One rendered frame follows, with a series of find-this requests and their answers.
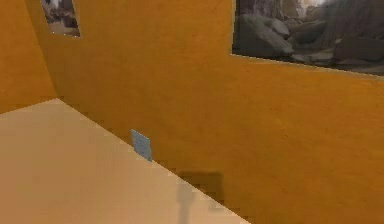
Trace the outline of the pale blue wall plate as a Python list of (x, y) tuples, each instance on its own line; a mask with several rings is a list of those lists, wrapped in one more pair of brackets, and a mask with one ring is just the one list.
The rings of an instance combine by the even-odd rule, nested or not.
[(131, 130), (134, 151), (148, 161), (152, 160), (152, 150), (150, 146), (150, 139), (136, 130)]

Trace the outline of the small brown landscape picture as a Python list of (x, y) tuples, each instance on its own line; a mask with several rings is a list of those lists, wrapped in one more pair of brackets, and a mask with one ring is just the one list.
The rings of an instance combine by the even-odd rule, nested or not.
[(54, 34), (79, 37), (73, 0), (40, 0), (49, 30)]

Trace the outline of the large grey rocky landscape picture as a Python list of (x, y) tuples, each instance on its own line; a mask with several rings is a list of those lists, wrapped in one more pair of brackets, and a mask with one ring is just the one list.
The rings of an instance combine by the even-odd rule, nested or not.
[(384, 0), (235, 0), (232, 53), (384, 76)]

